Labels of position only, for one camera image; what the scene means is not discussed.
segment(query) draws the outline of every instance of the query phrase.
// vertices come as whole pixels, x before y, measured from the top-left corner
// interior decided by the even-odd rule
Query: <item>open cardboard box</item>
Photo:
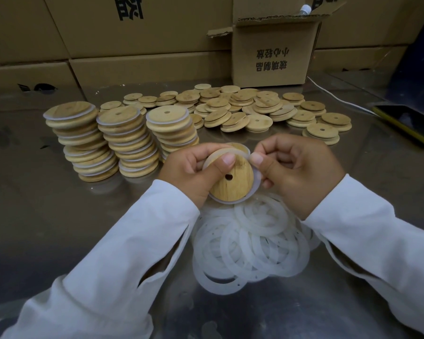
[[[208,37],[232,33],[232,79],[241,87],[301,85],[316,45],[321,21],[345,2],[323,3],[300,16],[306,0],[234,0],[232,27],[210,30]]]

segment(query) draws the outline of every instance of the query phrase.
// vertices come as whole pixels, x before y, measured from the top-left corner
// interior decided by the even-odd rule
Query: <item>white bottle cap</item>
[[[311,6],[310,5],[304,4],[300,10],[301,11],[304,11],[306,14],[309,14],[309,13],[311,13],[311,10],[312,9],[311,9]]]

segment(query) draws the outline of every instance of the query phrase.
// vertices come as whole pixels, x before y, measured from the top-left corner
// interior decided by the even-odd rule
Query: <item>cardboard box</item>
[[[317,48],[412,44],[424,25],[424,0],[306,0],[313,8],[347,1],[322,23]]]
[[[344,3],[325,3],[308,16],[305,0],[234,0],[233,26],[208,32],[232,33],[232,79],[241,87],[301,85],[311,61],[320,22]]]
[[[147,82],[218,79],[230,76],[229,51],[85,58],[70,61],[80,86],[102,88]]]
[[[0,0],[0,64],[68,58],[44,0]]]
[[[67,62],[0,66],[0,111],[85,99]]]
[[[72,58],[229,50],[232,0],[45,0]]]
[[[316,49],[309,71],[352,71],[387,69],[394,71],[407,46]]]

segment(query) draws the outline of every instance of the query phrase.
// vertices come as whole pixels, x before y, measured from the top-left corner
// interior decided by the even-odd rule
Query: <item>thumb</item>
[[[271,180],[274,184],[280,185],[283,182],[283,177],[288,174],[288,169],[281,165],[276,159],[266,156],[259,152],[253,152],[249,161],[266,178]]]
[[[201,172],[207,187],[209,189],[212,188],[215,183],[225,177],[225,175],[231,171],[235,162],[236,155],[233,153],[225,153],[215,159],[207,168]]]

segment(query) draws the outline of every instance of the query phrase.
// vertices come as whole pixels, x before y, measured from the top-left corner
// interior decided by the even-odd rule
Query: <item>white cable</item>
[[[350,106],[354,106],[354,107],[356,107],[356,108],[358,108],[358,109],[361,109],[362,111],[365,111],[365,112],[368,112],[368,113],[371,113],[371,114],[373,114],[373,115],[378,116],[378,115],[377,115],[377,114],[375,114],[373,111],[370,111],[370,110],[368,110],[368,109],[366,109],[366,108],[364,108],[364,107],[358,106],[358,105],[356,105],[356,104],[354,104],[354,103],[350,103],[350,102],[347,102],[347,101],[341,100],[340,98],[338,98],[338,97],[334,96],[334,95],[333,95],[332,93],[330,93],[328,90],[326,90],[325,88],[321,87],[321,86],[320,86],[320,85],[318,85],[316,82],[314,82],[314,81],[311,79],[311,77],[308,77],[308,79],[309,79],[309,80],[312,82],[312,84],[314,84],[317,88],[319,88],[320,90],[322,90],[322,91],[326,92],[328,95],[331,95],[332,97],[334,97],[334,98],[335,98],[336,100],[338,100],[339,102],[345,103],[345,104],[350,105]]]

